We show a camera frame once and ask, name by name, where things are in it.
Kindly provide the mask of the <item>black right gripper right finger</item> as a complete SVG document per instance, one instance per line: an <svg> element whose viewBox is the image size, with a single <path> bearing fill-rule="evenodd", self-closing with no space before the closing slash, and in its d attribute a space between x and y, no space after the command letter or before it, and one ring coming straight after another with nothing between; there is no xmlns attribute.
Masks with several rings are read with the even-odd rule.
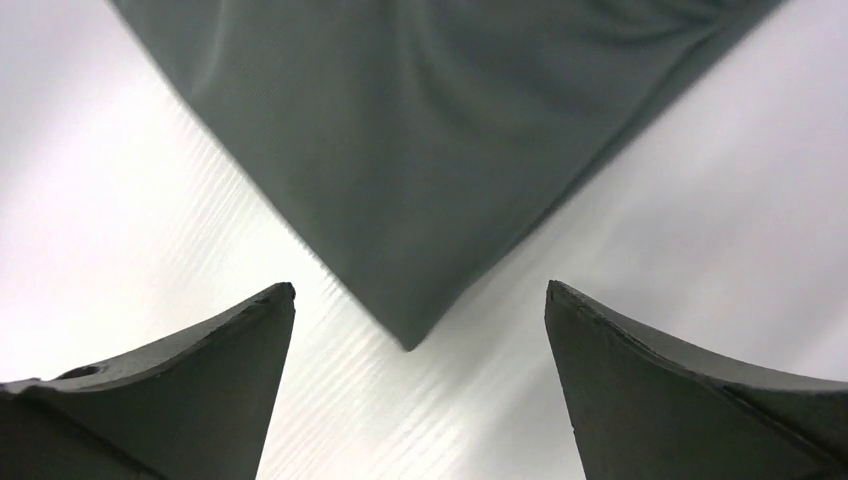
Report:
<svg viewBox="0 0 848 480"><path fill-rule="evenodd" d="M545 326L589 479L843 479L847 386L735 360L547 287Z"/></svg>

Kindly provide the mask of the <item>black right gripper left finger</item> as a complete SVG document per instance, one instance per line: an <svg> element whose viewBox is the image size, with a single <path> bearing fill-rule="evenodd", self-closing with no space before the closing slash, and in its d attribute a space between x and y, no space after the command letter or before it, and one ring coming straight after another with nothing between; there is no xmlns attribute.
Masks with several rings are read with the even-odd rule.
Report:
<svg viewBox="0 0 848 480"><path fill-rule="evenodd" d="M290 344L277 283L140 348L1 387L5 479L253 479Z"/></svg>

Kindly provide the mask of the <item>dark grey t-shirt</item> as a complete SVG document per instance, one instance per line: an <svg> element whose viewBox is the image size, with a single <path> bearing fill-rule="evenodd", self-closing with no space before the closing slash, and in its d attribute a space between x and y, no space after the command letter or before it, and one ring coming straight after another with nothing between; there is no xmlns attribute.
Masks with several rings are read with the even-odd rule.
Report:
<svg viewBox="0 0 848 480"><path fill-rule="evenodd" d="M118 1L406 350L772 1Z"/></svg>

